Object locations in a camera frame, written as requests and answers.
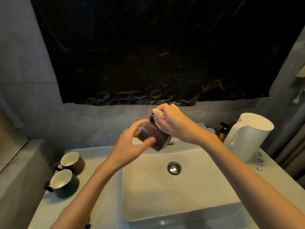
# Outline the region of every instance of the brown mug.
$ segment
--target brown mug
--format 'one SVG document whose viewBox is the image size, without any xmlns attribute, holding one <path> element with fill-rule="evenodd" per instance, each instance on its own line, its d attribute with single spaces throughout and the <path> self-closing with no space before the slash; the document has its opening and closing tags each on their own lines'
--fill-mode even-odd
<svg viewBox="0 0 305 229">
<path fill-rule="evenodd" d="M 53 167 L 57 171 L 61 171 L 63 169 L 69 169 L 72 171 L 74 175 L 80 174 L 85 168 L 85 161 L 77 152 L 70 152 L 64 155 L 60 162 L 56 162 Z"/>
<path fill-rule="evenodd" d="M 164 149 L 170 142 L 171 136 L 162 132 L 155 124 L 154 114 L 151 114 L 145 122 L 138 138 L 140 141 L 145 141 L 147 138 L 153 136 L 156 142 L 151 146 L 154 150 L 160 151 Z"/>
</svg>

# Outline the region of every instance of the dark green mug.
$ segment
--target dark green mug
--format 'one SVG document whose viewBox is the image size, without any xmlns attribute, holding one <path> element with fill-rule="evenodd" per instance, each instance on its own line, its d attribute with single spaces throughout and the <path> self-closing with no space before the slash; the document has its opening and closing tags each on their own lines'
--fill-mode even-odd
<svg viewBox="0 0 305 229">
<path fill-rule="evenodd" d="M 79 179 L 71 170 L 64 169 L 56 173 L 50 182 L 44 185 L 47 191 L 54 192 L 59 198 L 73 195 L 79 186 Z"/>
</svg>

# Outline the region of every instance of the soap dispenser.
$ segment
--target soap dispenser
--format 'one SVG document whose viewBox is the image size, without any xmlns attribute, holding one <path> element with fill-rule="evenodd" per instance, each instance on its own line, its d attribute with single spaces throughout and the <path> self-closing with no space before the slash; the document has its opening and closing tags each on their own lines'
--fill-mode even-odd
<svg viewBox="0 0 305 229">
<path fill-rule="evenodd" d="M 221 130 L 217 131 L 215 134 L 217 135 L 217 137 L 219 138 L 219 140 L 221 142 L 224 142 L 224 140 L 226 139 L 226 137 L 228 135 L 228 132 L 229 132 L 228 128 L 230 126 L 223 122 L 221 122 L 220 124 L 223 128 Z"/>
</svg>

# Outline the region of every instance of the gray tile wall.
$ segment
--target gray tile wall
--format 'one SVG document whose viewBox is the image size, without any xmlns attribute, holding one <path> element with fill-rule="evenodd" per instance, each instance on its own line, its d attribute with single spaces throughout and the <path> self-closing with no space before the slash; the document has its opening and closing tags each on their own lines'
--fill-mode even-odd
<svg viewBox="0 0 305 229">
<path fill-rule="evenodd" d="M 181 110 L 195 122 L 212 128 L 220 128 L 221 121 L 232 125 L 243 112 L 268 117 L 276 125 L 274 131 L 283 128 L 299 108 L 291 103 L 299 90 L 290 85 L 305 63 L 304 40 L 303 33 L 274 82 L 270 97 L 198 102 Z M 47 138 L 59 149 L 113 145 L 123 129 L 146 118 L 153 108 L 63 104 L 29 0 L 0 0 L 0 48 L 0 92 L 19 114 L 25 124 L 22 131 L 30 139 Z"/>
</svg>

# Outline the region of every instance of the sink basin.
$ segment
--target sink basin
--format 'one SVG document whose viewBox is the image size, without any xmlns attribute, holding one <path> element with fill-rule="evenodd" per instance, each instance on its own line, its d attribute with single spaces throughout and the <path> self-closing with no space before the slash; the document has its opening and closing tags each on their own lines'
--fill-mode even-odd
<svg viewBox="0 0 305 229">
<path fill-rule="evenodd" d="M 147 149 L 124 167 L 125 220 L 155 227 L 236 214 L 240 200 L 206 151 L 177 139 L 171 142 L 160 152 Z M 181 166 L 177 175 L 167 168 L 172 161 Z"/>
</svg>

